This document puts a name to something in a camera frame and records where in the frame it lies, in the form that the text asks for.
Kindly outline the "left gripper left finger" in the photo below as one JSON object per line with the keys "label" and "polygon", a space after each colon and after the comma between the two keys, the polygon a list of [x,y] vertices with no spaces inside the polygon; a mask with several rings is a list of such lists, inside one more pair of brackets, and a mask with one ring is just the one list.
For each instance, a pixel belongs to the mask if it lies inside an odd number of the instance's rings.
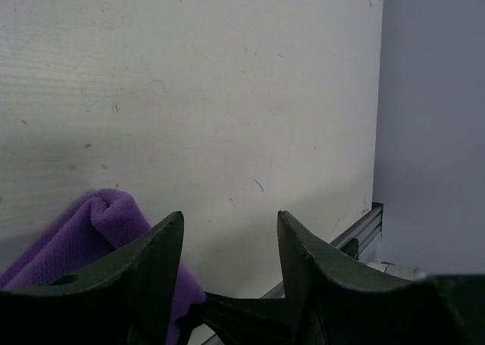
{"label": "left gripper left finger", "polygon": [[3,344],[163,344],[183,244],[173,212],[132,243],[49,285],[1,293]]}

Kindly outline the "purple towel black trim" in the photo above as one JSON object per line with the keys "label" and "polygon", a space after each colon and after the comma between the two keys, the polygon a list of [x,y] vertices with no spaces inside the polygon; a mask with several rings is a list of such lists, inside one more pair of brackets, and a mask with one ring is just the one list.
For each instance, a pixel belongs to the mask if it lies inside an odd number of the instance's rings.
{"label": "purple towel black trim", "polygon": [[[1,276],[1,293],[49,285],[132,243],[153,227],[131,195],[98,191],[70,209]],[[205,299],[203,289],[179,263],[163,344],[188,343],[192,333],[189,310]]]}

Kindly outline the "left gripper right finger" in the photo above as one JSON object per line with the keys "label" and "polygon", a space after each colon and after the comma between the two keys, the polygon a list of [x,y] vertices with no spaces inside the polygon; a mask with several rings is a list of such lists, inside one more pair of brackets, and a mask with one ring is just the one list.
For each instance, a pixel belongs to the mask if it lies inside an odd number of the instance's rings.
{"label": "left gripper right finger", "polygon": [[277,215],[294,344],[482,344],[484,276],[407,281],[358,262]]}

